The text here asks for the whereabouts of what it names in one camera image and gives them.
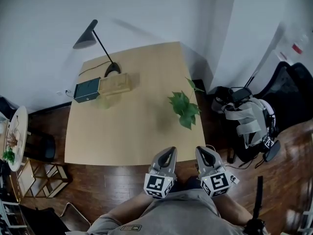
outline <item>potted plant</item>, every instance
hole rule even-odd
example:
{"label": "potted plant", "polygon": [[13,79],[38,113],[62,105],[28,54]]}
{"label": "potted plant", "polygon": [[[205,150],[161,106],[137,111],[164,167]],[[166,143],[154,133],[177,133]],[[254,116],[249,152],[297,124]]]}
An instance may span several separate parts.
{"label": "potted plant", "polygon": [[196,115],[200,115],[200,110],[197,104],[190,103],[190,98],[195,91],[204,92],[196,87],[193,81],[186,78],[193,89],[190,97],[188,98],[186,94],[181,92],[173,92],[172,97],[169,97],[170,104],[173,106],[173,110],[179,117],[179,123],[191,130],[191,124],[196,125]]}
{"label": "potted plant", "polygon": [[3,156],[2,158],[7,161],[7,162],[10,162],[11,164],[14,164],[15,162],[15,154],[12,150],[12,148],[10,146],[8,146],[6,148],[6,151],[3,153]]}

